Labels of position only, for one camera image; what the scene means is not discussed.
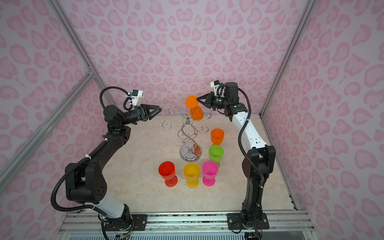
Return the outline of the orange wine glass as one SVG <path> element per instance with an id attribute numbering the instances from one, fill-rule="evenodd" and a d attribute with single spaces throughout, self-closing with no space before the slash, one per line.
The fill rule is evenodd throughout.
<path id="1" fill-rule="evenodd" d="M 225 132 L 222 129 L 213 129 L 211 131 L 211 141 L 213 145 L 220 145 L 224 141 Z"/>
<path id="2" fill-rule="evenodd" d="M 190 116 L 194 121 L 199 121 L 204 118 L 204 112 L 199 106 L 196 96 L 189 96 L 185 100 L 187 108 L 190 109 Z"/>

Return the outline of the green plastic wine glass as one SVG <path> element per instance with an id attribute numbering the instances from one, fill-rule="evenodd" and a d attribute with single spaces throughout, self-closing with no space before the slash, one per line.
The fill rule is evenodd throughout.
<path id="1" fill-rule="evenodd" d="M 223 156 L 224 156 L 224 149 L 221 146 L 212 145 L 209 148 L 209 158 L 211 161 L 215 162 L 219 168 L 221 166 L 220 162 Z"/>

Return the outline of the red plastic wine glass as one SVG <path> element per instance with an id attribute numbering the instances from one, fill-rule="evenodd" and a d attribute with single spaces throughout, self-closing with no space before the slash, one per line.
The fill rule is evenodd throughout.
<path id="1" fill-rule="evenodd" d="M 165 180 L 167 187 L 175 187 L 178 183 L 178 177 L 176 176 L 176 167 L 174 163 L 167 161 L 160 164 L 158 168 L 160 176 Z"/>

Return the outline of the pink plastic wine glass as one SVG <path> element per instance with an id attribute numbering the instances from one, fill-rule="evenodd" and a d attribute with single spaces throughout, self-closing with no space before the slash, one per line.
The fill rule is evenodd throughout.
<path id="1" fill-rule="evenodd" d="M 216 176 L 219 172 L 219 166 L 213 161 L 206 161 L 203 164 L 203 184 L 206 187 L 212 187 L 216 183 Z"/>

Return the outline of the yellow plastic wine glass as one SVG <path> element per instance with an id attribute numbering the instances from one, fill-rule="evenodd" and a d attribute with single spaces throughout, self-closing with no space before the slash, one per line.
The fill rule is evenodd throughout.
<path id="1" fill-rule="evenodd" d="M 199 185 L 200 167 L 195 163 L 188 163 L 183 168 L 186 184 L 194 189 Z"/>

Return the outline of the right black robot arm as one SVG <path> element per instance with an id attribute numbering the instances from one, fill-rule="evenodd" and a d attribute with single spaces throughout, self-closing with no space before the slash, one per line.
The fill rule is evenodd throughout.
<path id="1" fill-rule="evenodd" d="M 274 170 L 276 149 L 268 145 L 254 127 L 250 99 L 237 83 L 216 80 L 211 82 L 211 88 L 210 93 L 197 100 L 206 108 L 224 111 L 239 130 L 238 145 L 244 155 L 242 169 L 247 178 L 246 195 L 239 222 L 230 226 L 235 231 L 244 228 L 255 230 L 255 235 L 261 237 L 261 232 L 270 227 L 263 212 L 262 197 L 266 181 Z"/>

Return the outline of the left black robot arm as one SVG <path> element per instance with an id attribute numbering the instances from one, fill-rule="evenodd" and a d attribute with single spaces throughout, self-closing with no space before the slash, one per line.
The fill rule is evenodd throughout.
<path id="1" fill-rule="evenodd" d="M 69 211 L 91 209 L 101 215 L 104 226 L 115 230 L 131 230 L 133 219 L 129 207 L 119 203 L 108 193 L 103 169 L 112 156 L 123 147 L 131 135 L 130 124 L 152 120 L 162 109 L 155 105 L 135 106 L 126 112 L 115 105 L 104 108 L 103 114 L 108 126 L 103 141 L 76 164 L 68 164 L 63 182 L 66 197 L 79 204 Z"/>

